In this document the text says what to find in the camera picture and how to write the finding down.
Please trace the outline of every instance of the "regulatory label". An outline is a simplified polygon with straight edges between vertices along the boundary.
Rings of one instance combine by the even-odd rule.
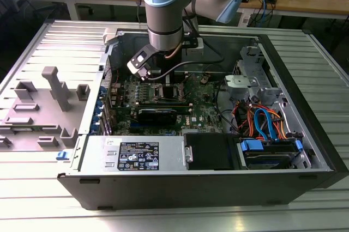
[[[159,170],[159,143],[121,142],[118,169]]]

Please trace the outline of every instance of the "motherboard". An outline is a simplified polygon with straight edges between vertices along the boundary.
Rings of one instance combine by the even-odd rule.
[[[128,76],[114,83],[111,92],[116,118],[113,135],[221,133],[221,119],[213,103],[217,82],[199,73],[186,74],[178,82],[166,88],[162,83],[143,83],[135,76]]]

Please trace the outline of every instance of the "blue cable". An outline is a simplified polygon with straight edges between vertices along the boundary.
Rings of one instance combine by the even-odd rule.
[[[276,136],[276,133],[275,133],[275,131],[273,129],[272,118],[270,117],[269,112],[265,108],[259,108],[255,112],[255,126],[256,126],[256,130],[263,136],[265,141],[268,140],[267,135],[261,130],[260,125],[258,123],[258,115],[259,115],[260,112],[263,112],[266,115],[266,117],[267,117],[268,128],[269,128],[269,133],[270,133],[271,139],[278,139],[277,136]]]
[[[264,23],[264,18],[265,18],[265,15],[266,15],[266,10],[267,10],[266,0],[263,0],[263,14],[262,14],[261,21],[258,23],[258,27],[260,27],[261,24]]]

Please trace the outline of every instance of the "desk leg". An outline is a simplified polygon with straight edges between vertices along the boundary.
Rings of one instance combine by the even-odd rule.
[[[75,1],[74,0],[67,0],[65,3],[67,5],[67,7],[68,7],[70,19],[72,21],[80,20],[79,11],[77,9]]]
[[[238,27],[247,27],[253,13],[255,13],[255,9],[242,9]]]

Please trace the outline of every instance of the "slotted aluminum surface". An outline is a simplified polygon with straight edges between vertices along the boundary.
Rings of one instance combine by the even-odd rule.
[[[40,78],[46,64],[75,87],[91,82],[104,51],[104,29],[117,23],[56,21],[44,25],[25,50],[22,63],[0,85],[1,115],[15,97],[19,79]],[[347,75],[311,35],[299,30],[201,27],[201,31],[269,35],[291,75],[349,167]],[[0,153],[2,231],[349,231],[349,179],[313,190],[289,205],[208,209],[87,211],[56,180],[69,167],[55,152]]]

